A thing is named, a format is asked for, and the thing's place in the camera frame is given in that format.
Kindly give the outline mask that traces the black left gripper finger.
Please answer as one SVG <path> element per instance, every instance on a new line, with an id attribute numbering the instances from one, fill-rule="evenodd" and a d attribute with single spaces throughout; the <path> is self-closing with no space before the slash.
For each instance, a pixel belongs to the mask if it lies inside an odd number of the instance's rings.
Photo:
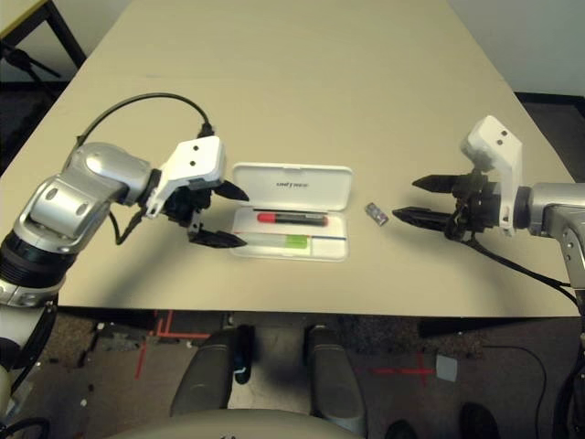
<path id="1" fill-rule="evenodd" d="M 243 239 L 225 231 L 205 230 L 200 220 L 200 213 L 194 210 L 187 228 L 187 236 L 191 243 L 213 249 L 232 249 L 247 245 Z"/>
<path id="2" fill-rule="evenodd" d="M 238 200 L 238 201 L 249 201 L 249 196 L 247 193 L 241 189 L 240 187 L 236 186 L 235 184 L 231 183 L 230 181 L 224 180 L 221 184 L 213 188 L 213 191 L 227 199 Z"/>

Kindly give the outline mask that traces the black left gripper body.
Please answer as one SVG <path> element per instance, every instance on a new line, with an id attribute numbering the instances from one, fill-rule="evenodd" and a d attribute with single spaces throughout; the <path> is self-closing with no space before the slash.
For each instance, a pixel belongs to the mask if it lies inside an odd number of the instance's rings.
<path id="1" fill-rule="evenodd" d="M 181 227 L 198 229 L 201 212 L 210 205 L 210 188 L 194 190 L 190 187 L 179 187 L 165 202 L 162 213 Z"/>

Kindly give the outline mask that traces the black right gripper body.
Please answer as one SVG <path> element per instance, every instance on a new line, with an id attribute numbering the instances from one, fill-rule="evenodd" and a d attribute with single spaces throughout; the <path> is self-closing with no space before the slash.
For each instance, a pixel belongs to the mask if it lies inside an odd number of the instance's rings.
<path id="1" fill-rule="evenodd" d="M 496 186 L 476 169 L 454 179 L 452 195 L 456 204 L 446 223 L 447 239 L 461 241 L 467 232 L 483 232 L 499 225 L 500 195 Z"/>

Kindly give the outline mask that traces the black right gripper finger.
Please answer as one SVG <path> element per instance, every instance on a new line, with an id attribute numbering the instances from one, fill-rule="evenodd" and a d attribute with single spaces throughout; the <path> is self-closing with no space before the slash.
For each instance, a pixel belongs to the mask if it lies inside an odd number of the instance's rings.
<path id="1" fill-rule="evenodd" d="M 454 175 L 428 175 L 416 179 L 412 185 L 432 193 L 452 193 L 459 178 Z"/>
<path id="2" fill-rule="evenodd" d="M 446 231 L 452 225 L 452 214 L 431 209 L 406 207 L 394 209 L 392 214 L 399 220 L 426 230 Z"/>

